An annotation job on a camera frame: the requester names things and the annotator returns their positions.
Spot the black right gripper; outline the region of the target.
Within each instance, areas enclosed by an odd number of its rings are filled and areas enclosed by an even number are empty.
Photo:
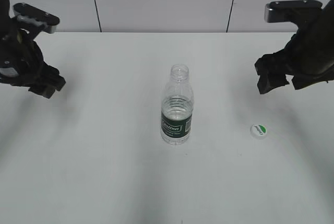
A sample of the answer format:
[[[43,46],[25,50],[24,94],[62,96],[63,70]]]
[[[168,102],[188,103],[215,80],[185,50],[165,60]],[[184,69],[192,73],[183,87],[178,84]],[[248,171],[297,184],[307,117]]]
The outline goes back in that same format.
[[[294,24],[298,30],[286,46],[255,63],[261,95],[288,85],[286,75],[293,77],[295,90],[333,81],[333,12],[320,12]]]

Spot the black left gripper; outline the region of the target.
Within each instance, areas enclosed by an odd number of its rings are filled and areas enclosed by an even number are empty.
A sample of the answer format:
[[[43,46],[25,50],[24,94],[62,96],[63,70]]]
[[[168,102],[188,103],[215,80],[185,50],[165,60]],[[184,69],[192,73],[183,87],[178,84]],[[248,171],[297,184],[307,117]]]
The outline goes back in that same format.
[[[55,67],[45,63],[36,42],[26,32],[1,39],[1,83],[30,87],[29,92],[50,99],[66,81]]]

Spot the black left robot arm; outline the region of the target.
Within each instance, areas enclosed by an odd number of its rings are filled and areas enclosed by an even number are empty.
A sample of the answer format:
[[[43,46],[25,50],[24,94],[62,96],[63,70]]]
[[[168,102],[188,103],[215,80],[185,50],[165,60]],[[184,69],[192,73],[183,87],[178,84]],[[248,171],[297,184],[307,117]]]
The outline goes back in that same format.
[[[66,81],[48,65],[35,38],[53,34],[60,19],[27,3],[10,6],[1,0],[1,83],[27,87],[47,99],[61,91]]]

